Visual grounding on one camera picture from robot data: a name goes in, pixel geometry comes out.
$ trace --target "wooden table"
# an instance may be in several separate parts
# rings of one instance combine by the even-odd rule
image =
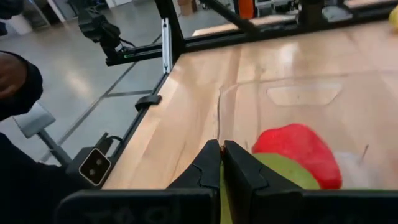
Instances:
[[[397,189],[397,56],[387,22],[181,55],[103,188],[163,189],[207,140],[250,150],[262,130],[295,121],[333,152],[361,157],[368,146],[363,161],[380,187]]]

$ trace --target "cable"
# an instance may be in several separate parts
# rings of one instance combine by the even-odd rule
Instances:
[[[122,38],[119,38],[119,39],[120,39],[121,42],[124,42],[124,43],[126,43],[126,44],[129,44],[129,45],[131,45],[131,46],[133,46],[133,47],[136,47],[132,42],[123,40]]]

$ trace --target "concrete floor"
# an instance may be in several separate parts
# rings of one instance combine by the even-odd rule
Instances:
[[[121,29],[121,37],[134,44],[161,42],[154,1],[139,0],[103,13]],[[211,10],[178,19],[185,37],[226,23]],[[20,54],[40,68],[44,78],[40,103],[57,119],[47,131],[71,157],[94,145],[104,132],[123,136],[137,114],[135,102],[162,75],[161,58],[107,67],[101,47],[80,33],[77,20],[2,40],[0,49]],[[44,143],[38,137],[26,139],[13,119],[1,122],[0,131],[33,159],[57,164]]]

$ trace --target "yellow object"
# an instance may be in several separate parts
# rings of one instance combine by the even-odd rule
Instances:
[[[398,30],[398,6],[390,13],[388,20]]]

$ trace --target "hand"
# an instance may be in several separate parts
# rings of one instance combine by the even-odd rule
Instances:
[[[26,64],[17,57],[0,52],[0,99],[14,95],[25,83]]]

